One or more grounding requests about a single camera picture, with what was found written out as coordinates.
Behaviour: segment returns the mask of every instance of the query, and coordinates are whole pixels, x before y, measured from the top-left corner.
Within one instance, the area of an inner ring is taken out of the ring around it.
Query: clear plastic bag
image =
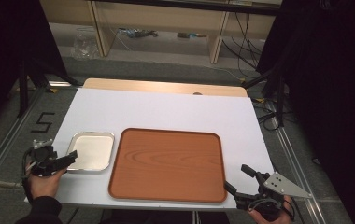
[[[148,35],[152,35],[154,37],[158,36],[157,31],[139,30],[139,29],[123,29],[123,28],[120,28],[119,34],[127,35],[130,38],[138,38],[138,37],[144,37],[144,36],[148,36]]]
[[[99,55],[94,32],[79,32],[71,51],[72,57],[78,61],[87,61]]]

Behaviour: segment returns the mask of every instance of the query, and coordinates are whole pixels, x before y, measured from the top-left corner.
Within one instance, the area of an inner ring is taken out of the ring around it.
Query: metal bracket
[[[264,182],[264,186],[276,193],[302,198],[312,198],[312,194],[301,189],[285,176],[275,172]]]
[[[51,146],[52,143],[53,143],[53,139],[50,139],[48,141],[33,140],[33,149],[39,149],[41,147]]]

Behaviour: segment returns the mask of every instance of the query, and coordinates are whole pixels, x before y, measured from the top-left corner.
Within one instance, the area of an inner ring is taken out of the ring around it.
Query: black sleeve
[[[62,206],[56,199],[48,196],[38,197],[33,200],[29,215],[18,220],[16,224],[62,224],[58,218],[61,209]]]

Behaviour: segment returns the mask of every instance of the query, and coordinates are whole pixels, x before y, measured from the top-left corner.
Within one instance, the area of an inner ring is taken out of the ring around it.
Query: wooden tray
[[[119,199],[221,203],[224,180],[216,134],[126,129],[108,192]]]

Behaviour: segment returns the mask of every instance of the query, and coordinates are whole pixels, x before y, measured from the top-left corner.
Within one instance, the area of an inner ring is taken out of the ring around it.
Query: small metal tray
[[[111,150],[114,144],[112,133],[83,132],[76,133],[70,142],[67,154],[76,150],[78,157],[67,172],[72,174],[96,174],[110,164]]]

